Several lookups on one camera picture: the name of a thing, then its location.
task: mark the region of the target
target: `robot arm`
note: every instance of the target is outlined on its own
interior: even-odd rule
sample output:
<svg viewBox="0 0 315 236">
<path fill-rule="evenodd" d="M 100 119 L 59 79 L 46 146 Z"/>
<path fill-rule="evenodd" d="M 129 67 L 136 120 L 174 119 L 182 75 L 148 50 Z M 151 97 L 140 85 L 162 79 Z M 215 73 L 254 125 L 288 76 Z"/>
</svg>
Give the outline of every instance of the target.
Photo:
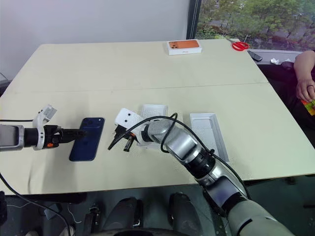
<svg viewBox="0 0 315 236">
<path fill-rule="evenodd" d="M 61 143 L 69 143 L 85 135 L 85 131 L 78 129 L 44 125 L 56 111 L 51 105 L 47 105 L 33 120 L 33 128 L 0 124 L 0 151 L 21 150 L 24 147 L 33 147 L 34 150 L 56 148 Z"/>
<path fill-rule="evenodd" d="M 142 120 L 136 113 L 122 109 L 115 120 L 119 127 L 116 131 L 130 129 Z M 249 200 L 238 178 L 216 159 L 213 153 L 205 150 L 189 132 L 174 126 L 165 138 L 172 122 L 168 119 L 146 122 L 133 129 L 131 137 L 135 137 L 142 146 L 150 142 L 160 144 L 165 139 L 166 150 L 185 166 L 203 187 L 204 196 L 210 206 L 220 215 L 227 217 L 232 235 L 293 235 L 263 207 Z"/>
</svg>

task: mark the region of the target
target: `orange phone box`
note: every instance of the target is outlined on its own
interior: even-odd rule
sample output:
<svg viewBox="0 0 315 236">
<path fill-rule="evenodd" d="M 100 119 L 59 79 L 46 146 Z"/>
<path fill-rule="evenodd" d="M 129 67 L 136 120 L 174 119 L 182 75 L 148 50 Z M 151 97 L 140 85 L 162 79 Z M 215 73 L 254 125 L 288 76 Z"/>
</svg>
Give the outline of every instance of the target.
<svg viewBox="0 0 315 236">
<path fill-rule="evenodd" d="M 197 39 L 168 41 L 167 48 L 169 55 L 201 53 L 202 51 Z"/>
</svg>

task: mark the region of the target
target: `white wall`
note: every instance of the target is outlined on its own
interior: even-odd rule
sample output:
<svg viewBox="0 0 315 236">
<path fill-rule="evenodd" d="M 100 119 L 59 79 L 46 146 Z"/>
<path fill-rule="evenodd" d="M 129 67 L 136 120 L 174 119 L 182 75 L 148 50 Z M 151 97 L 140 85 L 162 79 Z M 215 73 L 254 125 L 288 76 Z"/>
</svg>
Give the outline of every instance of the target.
<svg viewBox="0 0 315 236">
<path fill-rule="evenodd" d="M 12 80 L 43 43 L 186 38 L 189 0 L 1 0 L 0 72 Z"/>
</svg>

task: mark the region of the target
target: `white table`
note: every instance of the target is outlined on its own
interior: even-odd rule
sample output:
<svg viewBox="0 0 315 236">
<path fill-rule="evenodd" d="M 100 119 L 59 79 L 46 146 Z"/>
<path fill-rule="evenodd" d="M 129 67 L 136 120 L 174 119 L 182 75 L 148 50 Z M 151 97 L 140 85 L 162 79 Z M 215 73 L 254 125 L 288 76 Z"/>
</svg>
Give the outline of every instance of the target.
<svg viewBox="0 0 315 236">
<path fill-rule="evenodd" d="M 128 55 L 131 55 L 130 51 L 136 51 L 138 44 L 140 43 L 123 43 L 121 48 L 129 49 Z M 109 49 L 111 45 L 117 54 L 116 57 L 111 55 L 114 57 L 112 61 L 121 58 L 122 68 L 132 68 L 132 64 L 137 67 L 139 61 L 143 61 L 142 57 L 126 60 L 126 50 L 119 51 L 119 44 L 116 43 L 44 45 L 35 52 L 0 98 L 1 118 L 33 118 L 38 109 L 50 103 L 58 111 L 49 124 L 78 128 L 84 117 L 104 117 L 106 121 L 97 156 L 91 162 L 70 162 L 68 157 L 72 144 L 63 144 L 51 150 L 34 151 L 25 148 L 22 151 L 1 153 L 0 171 L 16 190 L 23 194 L 46 194 L 195 183 L 185 168 L 169 154 L 137 146 L 126 153 L 123 152 L 125 141 L 118 143 L 111 151 L 107 150 L 113 139 L 114 119 L 119 110 L 126 107 L 139 112 L 145 103 L 167 105 L 169 114 L 179 112 L 186 124 L 189 124 L 190 113 L 216 113 L 230 165 L 244 180 L 315 173 L 314 148 L 246 52 L 236 53 L 225 40 L 205 40 L 201 41 L 204 48 L 202 54 L 165 57 L 159 54 L 157 57 L 153 52 L 159 52 L 157 48 L 162 50 L 163 43 L 145 44 L 148 47 L 147 58 L 153 60 L 157 67 L 164 60 L 172 60 L 177 65 L 164 71 L 154 71 L 159 72 L 161 80 L 167 83 L 163 87 L 160 87 L 161 81 L 155 80 L 155 73 L 149 76 L 148 69 L 138 72 L 138 81 L 144 81 L 141 84 L 126 79 L 130 70 L 117 71 L 122 76 L 121 80 L 131 85 L 130 88 L 123 82 L 119 83 L 119 79 L 109 80 L 107 70 L 101 68 L 98 56 L 95 56 L 94 66 L 89 58 L 85 67 L 77 68 L 80 72 L 90 68 L 89 71 L 94 71 L 94 75 L 100 74 L 97 78 L 91 76 L 91 84 L 82 81 L 86 77 L 82 73 L 75 77 L 73 67 L 65 65 L 65 54 L 68 54 L 71 65 L 74 64 L 73 61 L 79 64 L 76 50 L 88 53 L 86 47 L 90 50 L 94 48 L 92 51 L 98 55 L 98 48 Z M 69 48 L 73 47 L 76 50 L 70 52 Z M 220 62 L 215 62 L 215 58 L 221 57 L 221 51 L 224 51 L 226 58 L 230 58 L 230 55 L 234 57 L 233 64 L 228 60 L 226 65 L 233 66 L 233 73 L 228 73 Z M 222 69 L 222 77 L 219 79 L 220 70 L 214 70 L 216 76 L 213 76 L 200 58 L 208 58 L 211 68 L 215 68 L 212 64 L 216 63 Z M 47 62 L 43 63 L 46 60 L 51 61 L 50 66 Z M 180 66 L 183 61 L 186 65 L 194 66 L 187 70 L 185 66 Z M 239 78 L 239 75 L 245 75 L 244 67 L 247 70 L 246 76 Z M 114 75 L 113 68 L 107 69 Z M 58 83 L 52 82 L 52 86 L 49 86 L 47 77 L 54 81 L 51 77 L 53 71 L 54 76 L 60 76 L 56 78 Z M 192 81 L 189 81 L 183 71 L 190 71 L 190 76 L 204 77 L 192 77 Z M 174 78 L 179 84 L 175 88 Z M 108 88 L 105 87 L 105 80 L 108 81 Z M 2 184 L 0 187 L 6 193 L 9 192 Z"/>
</svg>

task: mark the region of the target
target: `black cable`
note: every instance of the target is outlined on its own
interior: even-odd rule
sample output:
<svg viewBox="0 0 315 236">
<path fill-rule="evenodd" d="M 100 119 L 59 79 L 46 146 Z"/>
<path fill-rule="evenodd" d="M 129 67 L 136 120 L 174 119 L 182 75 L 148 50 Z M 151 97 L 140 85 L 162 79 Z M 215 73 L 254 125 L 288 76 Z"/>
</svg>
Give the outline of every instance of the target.
<svg viewBox="0 0 315 236">
<path fill-rule="evenodd" d="M 128 130 L 126 130 L 123 134 L 121 134 L 119 137 L 117 137 L 116 139 L 114 139 L 112 141 L 112 143 L 109 145 L 108 147 L 108 150 L 112 149 L 114 145 L 116 145 L 116 143 L 118 143 L 126 134 L 130 133 L 133 129 L 135 129 L 136 127 L 142 125 L 143 123 L 145 122 L 148 122 L 148 121 L 151 121 L 153 119 L 169 119 L 169 120 L 172 120 L 178 124 L 180 124 L 181 126 L 183 126 L 186 130 L 188 130 L 195 138 L 196 140 L 200 143 L 200 145 L 211 155 L 213 156 L 215 159 L 217 159 L 218 161 L 220 161 L 221 163 L 223 163 L 235 176 L 236 178 L 240 181 L 241 185 L 243 186 L 243 188 L 245 189 L 245 192 L 247 194 L 247 198 L 248 199 L 252 199 L 244 182 L 242 181 L 242 179 L 240 178 L 240 176 L 236 173 L 236 171 L 230 167 L 230 165 L 228 165 L 224 160 L 222 160 L 220 157 L 218 157 L 217 155 L 214 154 L 214 150 L 211 149 L 209 150 L 204 144 L 203 142 L 201 141 L 201 139 L 187 126 L 185 125 L 184 123 L 180 122 L 179 120 L 177 119 L 174 119 L 172 117 L 166 117 L 166 116 L 156 116 L 156 117 L 150 117 L 150 118 L 146 118 L 144 120 L 142 120 L 141 122 L 135 124 L 133 127 L 129 128 Z"/>
<path fill-rule="evenodd" d="M 61 220 L 63 220 L 63 222 L 64 222 L 64 224 L 65 224 L 65 226 L 66 226 L 66 228 L 67 228 L 68 235 L 71 236 L 69 224 L 68 224 L 67 220 L 65 219 L 65 217 L 64 217 L 63 215 L 61 215 L 61 214 L 59 214 L 58 212 L 56 212 L 56 211 L 50 209 L 50 208 L 47 207 L 47 206 L 44 206 L 44 205 L 42 205 L 42 204 L 33 202 L 33 201 L 31 201 L 30 199 L 28 199 L 28 198 L 24 197 L 23 195 L 19 194 L 17 191 L 15 191 L 15 190 L 8 184 L 8 182 L 4 179 L 4 177 L 2 176 L 1 173 L 0 173 L 0 179 L 2 180 L 2 182 L 4 183 L 4 185 L 5 185 L 8 189 L 10 189 L 16 196 L 20 197 L 21 199 L 23 199 L 23 200 L 26 201 L 26 202 L 29 202 L 29 203 L 34 204 L 35 206 L 44 208 L 44 209 L 46 209 L 46 210 L 50 210 L 50 211 L 52 211 L 53 213 L 55 213 L 57 216 L 59 216 L 59 217 L 61 218 Z"/>
<path fill-rule="evenodd" d="M 32 122 L 32 119 L 0 119 L 2 122 Z"/>
<path fill-rule="evenodd" d="M 175 117 L 174 119 L 177 120 L 177 115 L 178 115 L 177 113 L 174 113 L 174 114 L 171 115 L 170 117 L 171 117 L 171 118 Z M 169 153 L 169 151 L 165 150 L 165 149 L 163 148 L 163 146 L 164 146 L 164 143 L 165 143 L 165 140 L 166 140 L 167 136 L 171 133 L 172 129 L 173 129 L 174 126 L 175 126 L 175 123 L 176 123 L 175 120 L 173 121 L 173 123 L 171 124 L 171 126 L 169 127 L 169 129 L 167 130 L 167 132 L 166 132 L 166 134 L 165 134 L 165 136 L 164 136 L 164 138 L 163 138 L 163 140 L 162 140 L 162 142 L 161 142 L 161 151 L 164 152 L 164 153 Z"/>
</svg>

